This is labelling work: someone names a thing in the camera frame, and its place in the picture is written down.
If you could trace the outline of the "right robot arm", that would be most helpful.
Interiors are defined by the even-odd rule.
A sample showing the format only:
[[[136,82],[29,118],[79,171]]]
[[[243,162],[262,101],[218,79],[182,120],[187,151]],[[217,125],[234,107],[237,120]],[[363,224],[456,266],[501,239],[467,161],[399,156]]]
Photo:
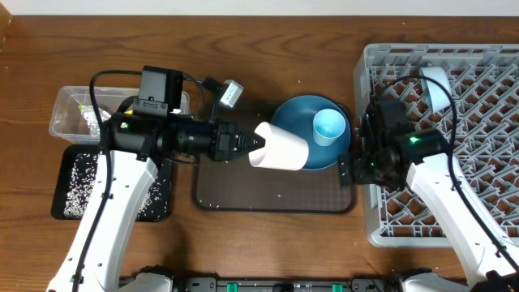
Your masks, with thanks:
[[[518,247],[467,182],[450,140],[435,128],[416,130],[399,101],[371,102],[359,137],[360,152],[338,157],[342,187],[408,188],[451,243],[468,291],[518,289]]]

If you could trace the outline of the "pink cup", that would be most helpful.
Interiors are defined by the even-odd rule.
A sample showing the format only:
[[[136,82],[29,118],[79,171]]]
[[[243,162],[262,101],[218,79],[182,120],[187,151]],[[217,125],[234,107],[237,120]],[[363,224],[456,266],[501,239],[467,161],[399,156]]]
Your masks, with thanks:
[[[308,143],[301,137],[268,122],[260,123],[255,133],[265,145],[248,154],[253,167],[275,170],[300,170],[309,157]]]

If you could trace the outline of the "foil and green wrapper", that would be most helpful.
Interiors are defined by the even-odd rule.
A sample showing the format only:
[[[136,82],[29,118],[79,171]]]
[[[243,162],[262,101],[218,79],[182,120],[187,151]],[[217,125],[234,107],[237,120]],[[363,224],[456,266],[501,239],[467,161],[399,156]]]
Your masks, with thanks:
[[[88,129],[89,129],[89,135],[94,138],[99,138],[101,131],[99,128],[99,124],[97,122],[97,116],[94,113],[94,109],[92,105],[79,105],[78,106],[79,112],[82,116],[82,118],[86,121]],[[104,109],[99,109],[101,120],[103,122],[106,122],[110,117],[111,113]]]

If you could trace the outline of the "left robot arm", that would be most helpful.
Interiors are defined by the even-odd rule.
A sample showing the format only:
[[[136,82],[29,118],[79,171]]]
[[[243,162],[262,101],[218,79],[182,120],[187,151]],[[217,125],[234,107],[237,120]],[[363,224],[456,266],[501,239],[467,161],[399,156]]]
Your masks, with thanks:
[[[232,161],[265,145],[235,122],[198,121],[181,114],[182,84],[192,76],[145,66],[138,71],[139,94],[104,120],[90,80],[88,93],[100,129],[96,181],[71,248],[50,291],[118,291],[122,262],[135,219],[164,158],[206,154]]]

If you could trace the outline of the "light blue bowl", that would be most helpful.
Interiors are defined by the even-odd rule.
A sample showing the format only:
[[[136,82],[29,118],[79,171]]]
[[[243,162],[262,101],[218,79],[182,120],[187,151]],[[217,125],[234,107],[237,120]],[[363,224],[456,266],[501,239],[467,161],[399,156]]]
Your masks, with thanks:
[[[448,76],[445,70],[441,67],[422,67],[419,70],[420,75],[433,79],[438,84],[441,84],[448,93],[450,92],[450,85],[448,82]],[[443,110],[450,106],[450,101],[445,94],[444,90],[436,83],[428,80],[421,79],[422,90],[427,93],[427,105],[431,108],[433,114]]]

